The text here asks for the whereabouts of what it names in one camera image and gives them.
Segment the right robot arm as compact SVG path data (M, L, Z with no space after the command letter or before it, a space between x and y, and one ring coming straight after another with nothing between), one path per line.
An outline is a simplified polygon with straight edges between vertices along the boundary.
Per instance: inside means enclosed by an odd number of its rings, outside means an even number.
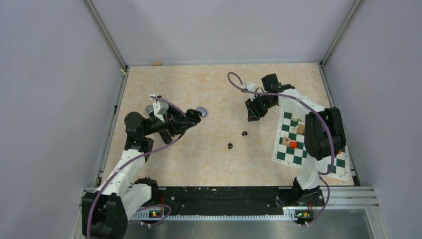
M249 122L263 118L274 106L281 106L302 122L304 148L307 152L302 169L294 178L292 199L305 205L317 191L321 176L334 171L335 157L346 146L340 110L325 108L301 95L290 84L282 85L276 74L262 78L263 92L254 83L241 83L241 91L249 94L246 100Z

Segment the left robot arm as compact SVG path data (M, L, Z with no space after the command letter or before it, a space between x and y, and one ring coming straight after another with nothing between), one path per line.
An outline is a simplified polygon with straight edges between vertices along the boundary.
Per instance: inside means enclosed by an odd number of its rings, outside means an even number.
M155 115L148 106L149 117L130 112L124 118L126 142L118 164L107 179L94 191L82 197L82 234L87 239L121 239L129 220L144 204L153 206L159 201L154 181L145 178L134 182L136 173L145 165L153 149L150 134L158 133L165 145L175 142L186 130L201 122L202 113L188 109L180 112L170 107Z

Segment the purple earbud charging case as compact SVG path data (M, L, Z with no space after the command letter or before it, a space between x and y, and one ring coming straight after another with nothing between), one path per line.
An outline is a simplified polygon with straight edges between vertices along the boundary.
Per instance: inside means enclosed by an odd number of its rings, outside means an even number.
M208 115L208 111L207 109L203 108L203 107L197 107L196 111L201 113L201 117L205 118Z

